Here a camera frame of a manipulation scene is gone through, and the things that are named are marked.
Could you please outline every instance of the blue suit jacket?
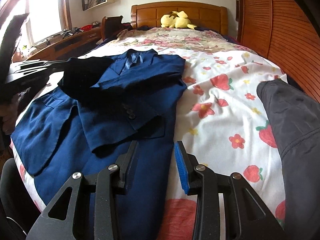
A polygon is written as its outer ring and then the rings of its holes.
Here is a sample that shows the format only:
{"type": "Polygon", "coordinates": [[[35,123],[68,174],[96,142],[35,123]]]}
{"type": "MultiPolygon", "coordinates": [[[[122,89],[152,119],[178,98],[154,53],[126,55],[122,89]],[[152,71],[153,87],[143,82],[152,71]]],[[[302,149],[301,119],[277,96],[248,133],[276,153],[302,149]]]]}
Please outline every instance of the blue suit jacket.
{"type": "Polygon", "coordinates": [[[154,50],[70,59],[59,87],[36,99],[12,134],[48,204],[75,171],[94,174],[138,140],[132,188],[117,196],[123,239],[155,239],[162,219],[185,60],[154,50]]]}

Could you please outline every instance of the yellow plush toy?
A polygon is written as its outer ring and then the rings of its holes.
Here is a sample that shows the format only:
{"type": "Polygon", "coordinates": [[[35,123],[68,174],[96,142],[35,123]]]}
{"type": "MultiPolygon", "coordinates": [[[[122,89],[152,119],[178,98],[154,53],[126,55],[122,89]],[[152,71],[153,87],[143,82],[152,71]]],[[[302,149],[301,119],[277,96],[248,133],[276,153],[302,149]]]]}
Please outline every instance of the yellow plush toy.
{"type": "Polygon", "coordinates": [[[165,14],[161,17],[160,22],[163,28],[190,28],[194,30],[196,27],[196,25],[191,24],[188,15],[184,11],[173,11],[172,14],[165,14]]]}

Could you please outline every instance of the strawberry print bed sheet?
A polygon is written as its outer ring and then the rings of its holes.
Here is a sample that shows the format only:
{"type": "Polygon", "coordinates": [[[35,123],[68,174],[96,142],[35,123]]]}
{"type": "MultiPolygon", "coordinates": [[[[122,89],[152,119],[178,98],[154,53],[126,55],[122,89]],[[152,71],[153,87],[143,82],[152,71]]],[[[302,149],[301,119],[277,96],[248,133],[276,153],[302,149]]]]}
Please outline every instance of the strawberry print bed sheet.
{"type": "MultiPolygon", "coordinates": [[[[262,81],[286,81],[282,70],[250,49],[228,43],[215,32],[169,28],[123,31],[117,40],[83,57],[118,55],[129,49],[154,49],[186,60],[183,81],[188,89],[178,102],[174,140],[182,140],[188,153],[216,173],[241,173],[283,225],[281,160],[256,94],[262,81]]],[[[37,97],[53,90],[62,76],[63,73],[51,75],[49,84],[37,97]]],[[[42,211],[45,205],[36,192],[33,177],[24,169],[14,145],[12,148],[21,178],[42,211]]],[[[182,190],[174,156],[166,199],[158,240],[192,239],[196,196],[186,196],[182,190]]],[[[220,212],[224,214],[222,202],[220,212]]],[[[221,232],[224,239],[223,221],[221,232]]]]}

